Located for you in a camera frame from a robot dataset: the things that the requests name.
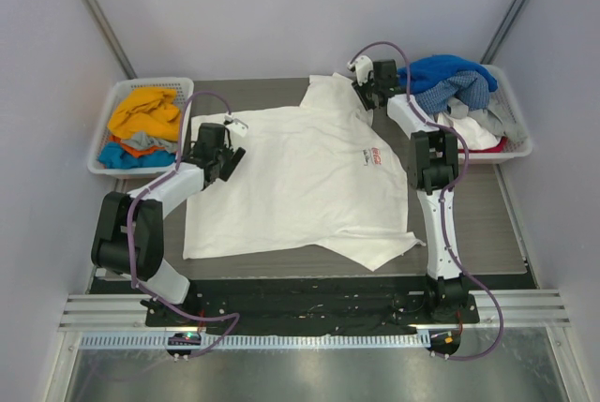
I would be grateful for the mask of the blue t-shirt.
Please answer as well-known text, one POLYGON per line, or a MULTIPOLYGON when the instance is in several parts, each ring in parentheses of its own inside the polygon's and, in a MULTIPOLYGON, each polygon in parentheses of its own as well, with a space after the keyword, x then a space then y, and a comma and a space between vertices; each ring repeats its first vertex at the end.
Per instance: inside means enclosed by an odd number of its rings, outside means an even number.
POLYGON ((451 54, 438 54, 417 60, 410 64, 409 69, 402 67, 397 70, 398 83, 407 87, 407 79, 411 77, 409 86, 414 94, 424 93, 459 72, 476 72, 487 82, 488 91, 498 89, 497 80, 482 65, 451 54))

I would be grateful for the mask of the blue checkered cloth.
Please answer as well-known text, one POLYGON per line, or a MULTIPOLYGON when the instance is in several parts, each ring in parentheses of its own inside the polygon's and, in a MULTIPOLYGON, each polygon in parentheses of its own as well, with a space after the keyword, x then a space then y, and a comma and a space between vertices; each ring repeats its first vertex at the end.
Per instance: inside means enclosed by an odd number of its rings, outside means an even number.
POLYGON ((465 70, 436 83, 414 98, 427 114, 445 111, 452 97, 461 101, 469 110, 475 111, 486 109, 491 94, 497 89, 498 83, 493 76, 465 70))

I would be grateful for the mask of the white t-shirt red print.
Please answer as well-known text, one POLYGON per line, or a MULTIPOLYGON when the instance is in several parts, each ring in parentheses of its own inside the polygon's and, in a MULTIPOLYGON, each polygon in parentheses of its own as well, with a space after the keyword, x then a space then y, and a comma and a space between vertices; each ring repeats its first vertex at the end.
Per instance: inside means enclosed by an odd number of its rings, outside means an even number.
POLYGON ((187 201, 185 259, 316 245, 373 271, 418 244, 406 172, 348 78, 313 75, 300 104, 240 119, 232 176, 187 201))

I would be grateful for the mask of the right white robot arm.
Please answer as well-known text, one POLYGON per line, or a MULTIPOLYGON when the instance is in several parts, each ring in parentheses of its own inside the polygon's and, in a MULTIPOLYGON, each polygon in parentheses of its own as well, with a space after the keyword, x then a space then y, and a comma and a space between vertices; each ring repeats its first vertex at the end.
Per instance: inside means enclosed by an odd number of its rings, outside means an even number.
POLYGON ((398 83, 396 62, 365 55, 348 64, 352 87, 367 110, 385 107, 410 141, 407 179, 416 192, 427 235, 424 310, 438 323, 459 322, 468 290, 459 266, 450 185, 459 177, 458 139, 439 127, 398 83))

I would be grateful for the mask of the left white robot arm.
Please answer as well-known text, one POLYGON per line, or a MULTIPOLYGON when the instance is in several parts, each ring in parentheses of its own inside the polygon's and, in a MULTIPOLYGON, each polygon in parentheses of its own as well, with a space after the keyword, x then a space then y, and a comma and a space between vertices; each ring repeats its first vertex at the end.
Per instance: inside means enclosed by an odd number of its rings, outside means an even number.
POLYGON ((177 155, 168 171, 137 190, 106 195, 91 249, 94 265, 127 276, 133 289, 151 297, 150 309, 169 309, 180 320, 228 320, 200 316, 195 286, 165 259, 164 219, 215 181, 229 180, 246 153, 233 143, 248 131, 231 116, 221 124, 202 123, 189 153, 177 155))

